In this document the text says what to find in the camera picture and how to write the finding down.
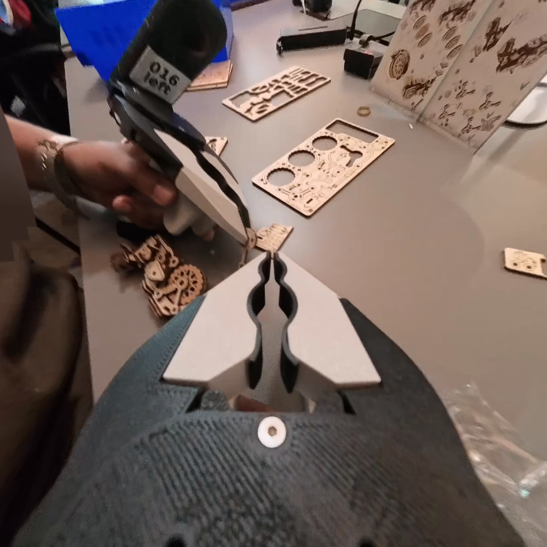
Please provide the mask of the wooden puzzle sheet emptied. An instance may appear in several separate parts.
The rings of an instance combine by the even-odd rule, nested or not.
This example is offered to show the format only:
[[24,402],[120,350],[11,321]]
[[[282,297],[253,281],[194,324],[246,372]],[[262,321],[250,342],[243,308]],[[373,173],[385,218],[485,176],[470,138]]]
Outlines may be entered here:
[[222,101],[223,105],[255,122],[329,84],[331,78],[293,66]]

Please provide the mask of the white round object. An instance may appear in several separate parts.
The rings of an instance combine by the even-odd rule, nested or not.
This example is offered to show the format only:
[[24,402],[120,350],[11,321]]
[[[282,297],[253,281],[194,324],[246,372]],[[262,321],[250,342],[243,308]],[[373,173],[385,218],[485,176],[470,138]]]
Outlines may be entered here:
[[530,91],[503,123],[504,127],[531,130],[546,125],[546,76]]

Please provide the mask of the dark flat pad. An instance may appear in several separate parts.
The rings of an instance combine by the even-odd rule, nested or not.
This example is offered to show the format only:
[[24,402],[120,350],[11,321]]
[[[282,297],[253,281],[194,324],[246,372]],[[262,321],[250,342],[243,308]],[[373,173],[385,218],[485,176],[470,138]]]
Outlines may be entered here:
[[[293,28],[298,31],[336,30],[342,27],[351,30],[353,21],[352,13],[336,19],[321,19],[312,17],[311,14],[305,16],[304,13],[301,13],[300,16],[298,24],[293,24]],[[375,9],[360,9],[356,17],[354,35],[370,34],[379,37],[390,34],[397,30],[400,20],[401,15],[388,14]]]

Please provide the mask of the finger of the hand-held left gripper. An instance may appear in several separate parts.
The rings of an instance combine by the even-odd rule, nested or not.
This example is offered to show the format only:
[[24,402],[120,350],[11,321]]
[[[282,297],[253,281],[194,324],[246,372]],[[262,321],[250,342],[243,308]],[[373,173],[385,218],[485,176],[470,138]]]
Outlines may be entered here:
[[251,228],[248,208],[238,185],[218,185],[201,167],[201,151],[193,151],[170,134],[155,130],[163,144],[181,163],[175,185],[198,209],[233,236],[239,243],[247,240]]
[[229,167],[207,143],[202,146],[201,167],[218,185],[238,185]]

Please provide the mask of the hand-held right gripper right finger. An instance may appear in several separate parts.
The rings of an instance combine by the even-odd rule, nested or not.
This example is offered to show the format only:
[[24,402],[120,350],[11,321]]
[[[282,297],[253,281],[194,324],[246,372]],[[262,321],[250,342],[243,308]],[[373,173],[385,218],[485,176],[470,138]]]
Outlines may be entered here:
[[278,305],[286,317],[279,368],[288,393],[317,403],[327,393],[380,385],[337,293],[284,253],[275,253]]

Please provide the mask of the person's clothed body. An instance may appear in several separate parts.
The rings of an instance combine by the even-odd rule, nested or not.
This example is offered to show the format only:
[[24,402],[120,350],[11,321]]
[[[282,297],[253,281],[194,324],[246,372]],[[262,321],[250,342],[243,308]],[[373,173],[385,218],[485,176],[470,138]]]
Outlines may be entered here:
[[1,546],[51,489],[92,406],[83,291],[13,243],[1,261]]

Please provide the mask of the wooden puzzle sheet round holes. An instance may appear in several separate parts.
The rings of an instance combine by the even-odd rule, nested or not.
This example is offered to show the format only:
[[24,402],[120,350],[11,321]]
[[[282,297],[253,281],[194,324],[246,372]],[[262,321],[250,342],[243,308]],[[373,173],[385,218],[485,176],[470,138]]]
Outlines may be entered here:
[[334,119],[256,174],[252,183],[310,217],[394,143],[391,137]]

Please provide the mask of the wooden gear model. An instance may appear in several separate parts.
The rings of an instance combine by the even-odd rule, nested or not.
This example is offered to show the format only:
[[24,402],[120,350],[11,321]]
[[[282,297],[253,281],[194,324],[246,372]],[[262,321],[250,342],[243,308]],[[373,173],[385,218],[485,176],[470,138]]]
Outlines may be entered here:
[[186,263],[159,236],[137,247],[121,244],[111,255],[111,266],[120,274],[142,273],[142,288],[150,308],[160,319],[170,319],[207,291],[205,274]]

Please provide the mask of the small square wooden piece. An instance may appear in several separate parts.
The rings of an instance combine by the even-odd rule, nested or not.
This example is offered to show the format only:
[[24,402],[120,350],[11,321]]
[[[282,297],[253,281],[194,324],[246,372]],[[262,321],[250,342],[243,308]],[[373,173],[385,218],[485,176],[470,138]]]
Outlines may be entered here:
[[507,247],[503,250],[503,262],[505,270],[546,279],[544,254]]

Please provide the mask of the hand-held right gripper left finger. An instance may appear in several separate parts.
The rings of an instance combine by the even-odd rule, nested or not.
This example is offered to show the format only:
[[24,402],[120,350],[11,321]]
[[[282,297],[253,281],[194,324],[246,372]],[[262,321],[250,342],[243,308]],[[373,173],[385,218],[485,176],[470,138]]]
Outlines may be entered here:
[[233,399],[255,389],[263,370],[263,334],[271,255],[262,253],[209,290],[162,379]]

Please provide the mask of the hexagonal wooden plates stack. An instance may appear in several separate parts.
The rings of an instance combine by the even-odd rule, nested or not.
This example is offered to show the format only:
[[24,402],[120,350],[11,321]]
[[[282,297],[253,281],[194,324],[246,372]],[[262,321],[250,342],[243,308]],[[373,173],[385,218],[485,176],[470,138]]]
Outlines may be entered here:
[[186,92],[225,88],[229,84],[232,69],[231,60],[211,64],[191,82]]

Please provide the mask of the person's left hand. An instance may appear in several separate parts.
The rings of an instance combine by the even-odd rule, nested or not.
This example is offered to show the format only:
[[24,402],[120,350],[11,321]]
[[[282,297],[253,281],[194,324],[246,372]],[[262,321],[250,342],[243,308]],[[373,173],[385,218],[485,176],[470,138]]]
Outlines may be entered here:
[[150,157],[129,142],[81,141],[61,159],[82,198],[143,229],[163,229],[163,216],[179,195],[173,181],[151,167]]

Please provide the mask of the clear plastic wrap sheet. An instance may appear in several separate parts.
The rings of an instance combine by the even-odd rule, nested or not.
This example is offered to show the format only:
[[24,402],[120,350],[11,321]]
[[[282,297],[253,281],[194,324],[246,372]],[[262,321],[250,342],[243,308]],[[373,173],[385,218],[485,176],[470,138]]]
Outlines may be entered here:
[[527,546],[546,546],[546,459],[524,449],[513,425],[474,384],[440,397],[498,509]]

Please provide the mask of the blue plastic bin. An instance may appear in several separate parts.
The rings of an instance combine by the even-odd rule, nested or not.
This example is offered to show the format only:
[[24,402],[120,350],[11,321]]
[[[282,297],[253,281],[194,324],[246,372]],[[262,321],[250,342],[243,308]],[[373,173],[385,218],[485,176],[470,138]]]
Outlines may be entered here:
[[170,105],[210,64],[230,59],[230,1],[103,1],[56,11],[72,52],[109,92]]

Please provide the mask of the black power adapter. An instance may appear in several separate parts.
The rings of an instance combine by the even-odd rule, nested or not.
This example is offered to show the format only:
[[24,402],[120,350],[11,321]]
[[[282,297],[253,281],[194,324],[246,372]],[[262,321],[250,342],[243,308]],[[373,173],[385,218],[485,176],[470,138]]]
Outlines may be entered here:
[[380,65],[387,46],[370,42],[366,46],[350,44],[344,50],[344,72],[370,80]]

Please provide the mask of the person's left forearm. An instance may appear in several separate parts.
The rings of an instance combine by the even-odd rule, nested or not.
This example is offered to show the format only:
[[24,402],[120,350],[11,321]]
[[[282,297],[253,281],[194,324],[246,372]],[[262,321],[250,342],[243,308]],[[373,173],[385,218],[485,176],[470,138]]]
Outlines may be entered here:
[[5,116],[25,180],[30,189],[55,194],[58,179],[55,162],[58,155],[56,134],[28,122]]

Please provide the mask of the small wooden part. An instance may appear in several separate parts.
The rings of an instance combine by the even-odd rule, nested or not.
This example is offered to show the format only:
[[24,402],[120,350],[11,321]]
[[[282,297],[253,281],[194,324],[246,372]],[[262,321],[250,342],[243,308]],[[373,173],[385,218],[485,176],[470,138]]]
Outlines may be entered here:
[[247,240],[243,244],[243,250],[238,268],[242,268],[246,265],[249,251],[254,249],[256,246],[256,232],[252,228],[246,228]]

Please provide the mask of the printed instruction sheet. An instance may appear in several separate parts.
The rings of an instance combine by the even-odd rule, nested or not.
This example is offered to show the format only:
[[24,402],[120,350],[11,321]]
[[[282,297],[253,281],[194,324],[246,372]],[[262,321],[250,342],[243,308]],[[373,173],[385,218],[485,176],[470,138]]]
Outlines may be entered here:
[[546,1],[410,1],[372,91],[479,150],[546,75]]

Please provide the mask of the grey desk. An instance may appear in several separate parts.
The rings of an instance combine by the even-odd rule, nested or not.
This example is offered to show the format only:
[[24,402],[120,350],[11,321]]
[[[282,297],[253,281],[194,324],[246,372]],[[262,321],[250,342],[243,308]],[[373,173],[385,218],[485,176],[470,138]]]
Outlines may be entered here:
[[[437,389],[475,384],[523,438],[543,445],[533,439],[546,431],[546,280],[505,270],[502,252],[546,253],[546,127],[503,127],[473,154],[346,74],[341,48],[279,58],[279,31],[299,15],[290,1],[234,12],[229,87],[185,95],[176,110],[204,134],[227,136],[223,158],[256,228],[293,226],[283,251],[351,300]],[[223,105],[293,66],[331,82],[255,122]],[[336,118],[395,144],[311,218],[252,185]]]

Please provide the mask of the black power strip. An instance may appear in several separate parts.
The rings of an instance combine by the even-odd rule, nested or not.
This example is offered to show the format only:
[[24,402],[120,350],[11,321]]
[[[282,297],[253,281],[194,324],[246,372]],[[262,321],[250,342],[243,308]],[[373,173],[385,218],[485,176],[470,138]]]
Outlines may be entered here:
[[346,35],[345,24],[282,28],[276,41],[276,52],[278,56],[281,56],[288,51],[344,45]]

